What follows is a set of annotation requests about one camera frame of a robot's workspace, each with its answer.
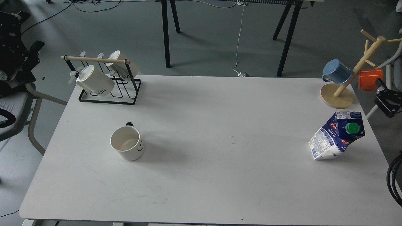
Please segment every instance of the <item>orange mug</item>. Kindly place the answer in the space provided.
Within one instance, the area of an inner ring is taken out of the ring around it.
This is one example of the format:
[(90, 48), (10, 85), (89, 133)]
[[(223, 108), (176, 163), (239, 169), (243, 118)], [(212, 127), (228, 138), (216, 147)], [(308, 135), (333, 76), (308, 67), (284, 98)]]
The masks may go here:
[(366, 69), (359, 72), (359, 89), (365, 92), (376, 90), (377, 85), (375, 80), (383, 79), (382, 69)]

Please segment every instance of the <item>green cap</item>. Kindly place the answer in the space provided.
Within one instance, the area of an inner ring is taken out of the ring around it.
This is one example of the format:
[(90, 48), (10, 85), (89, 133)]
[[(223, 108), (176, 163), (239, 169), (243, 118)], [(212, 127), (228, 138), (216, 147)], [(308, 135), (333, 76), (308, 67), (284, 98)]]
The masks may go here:
[(346, 128), (346, 132), (349, 134), (357, 134), (360, 132), (360, 126), (354, 122), (346, 124), (345, 128)]

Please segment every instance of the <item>wooden rod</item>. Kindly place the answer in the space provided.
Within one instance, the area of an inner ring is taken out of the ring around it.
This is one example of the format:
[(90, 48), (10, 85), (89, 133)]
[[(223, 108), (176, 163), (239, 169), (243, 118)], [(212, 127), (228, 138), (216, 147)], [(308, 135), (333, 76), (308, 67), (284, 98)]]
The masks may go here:
[(376, 39), (373, 36), (371, 36), (369, 33), (367, 33), (365, 30), (362, 29), (362, 30), (360, 30), (360, 32), (362, 32), (367, 38), (369, 38), (373, 42), (376, 41)]
[(399, 41), (402, 41), (402, 38), (401, 39), (391, 39), (391, 40), (387, 40), (385, 42), (389, 43), (389, 42), (399, 42)]
[(369, 40), (366, 39), (366, 44), (364, 46), (364, 54), (366, 54), (367, 50), (369, 49)]
[(377, 40), (370, 46), (367, 52), (363, 55), (363, 57), (353, 68), (352, 77), (347, 82), (339, 86), (339, 88), (335, 91), (334, 96), (339, 97), (342, 94), (342, 92), (346, 89), (346, 87), (352, 82), (352, 80), (364, 67), (364, 65), (366, 64), (366, 60), (369, 60), (372, 57), (372, 55), (374, 55), (374, 53), (381, 47), (381, 45), (385, 42), (385, 40), (386, 39), (383, 36), (378, 36)]
[(101, 58), (89, 58), (89, 57), (72, 57), (72, 56), (62, 56), (62, 60), (74, 60), (74, 61), (89, 61), (89, 62), (102, 62), (102, 63), (116, 63), (116, 64), (130, 64), (130, 60), (111, 60), (111, 59), (101, 59)]
[(371, 62), (369, 60), (365, 60), (365, 62), (370, 64), (373, 68), (377, 67), (377, 65), (375, 65), (373, 62)]

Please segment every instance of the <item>wooden mug tree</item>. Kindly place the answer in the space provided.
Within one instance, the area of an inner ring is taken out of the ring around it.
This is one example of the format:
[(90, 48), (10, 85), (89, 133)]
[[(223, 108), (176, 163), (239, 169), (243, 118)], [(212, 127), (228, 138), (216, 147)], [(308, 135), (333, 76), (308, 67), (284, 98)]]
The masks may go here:
[(360, 32), (362, 32), (374, 43), (369, 48), (369, 40), (366, 40), (364, 55), (353, 68), (353, 75), (351, 76), (351, 78), (342, 85), (327, 84), (321, 88), (320, 96), (322, 101), (333, 108), (343, 109), (349, 107), (352, 104), (353, 94), (352, 92), (347, 90), (346, 87), (352, 82), (352, 80), (356, 77), (356, 75), (360, 72), (360, 70), (364, 67), (366, 63), (370, 64), (374, 68), (376, 67), (376, 65), (370, 61), (370, 58), (381, 47), (382, 44), (402, 41), (402, 39), (386, 40), (383, 36), (378, 36), (377, 38), (374, 38), (364, 30), (361, 30)]

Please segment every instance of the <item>blue mug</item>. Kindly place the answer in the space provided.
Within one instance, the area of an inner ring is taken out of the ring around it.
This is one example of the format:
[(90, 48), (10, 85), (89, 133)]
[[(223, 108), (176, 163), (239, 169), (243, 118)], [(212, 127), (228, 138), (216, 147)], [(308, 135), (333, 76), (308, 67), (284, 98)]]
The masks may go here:
[(333, 81), (337, 85), (345, 83), (353, 75), (353, 69), (342, 64), (338, 59), (329, 61), (322, 72), (324, 82)]

